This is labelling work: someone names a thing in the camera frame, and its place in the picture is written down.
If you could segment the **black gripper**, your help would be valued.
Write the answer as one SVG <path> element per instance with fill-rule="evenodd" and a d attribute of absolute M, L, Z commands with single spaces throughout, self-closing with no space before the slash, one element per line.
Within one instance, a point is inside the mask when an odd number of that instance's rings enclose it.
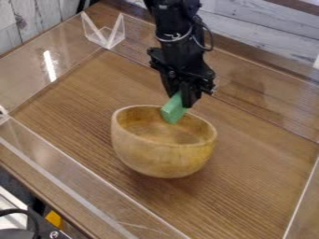
<path fill-rule="evenodd" d="M 204 62 L 204 53 L 212 48 L 205 48 L 203 32 L 156 34 L 156 39 L 159 48 L 147 50 L 149 65 L 159 71 L 168 97 L 180 90 L 181 105 L 191 108 L 216 86 L 216 72 Z"/>

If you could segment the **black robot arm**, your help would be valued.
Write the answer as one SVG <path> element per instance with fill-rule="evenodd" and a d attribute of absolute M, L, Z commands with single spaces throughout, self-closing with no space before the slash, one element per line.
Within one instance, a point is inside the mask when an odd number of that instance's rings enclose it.
<path fill-rule="evenodd" d="M 181 106 L 191 108 L 201 94 L 215 89 L 216 72 L 204 62 L 204 32 L 213 37 L 197 15 L 199 0 L 143 0 L 156 24 L 159 48 L 149 48 L 151 67 L 159 71 L 165 92 L 172 97 L 180 93 Z"/>

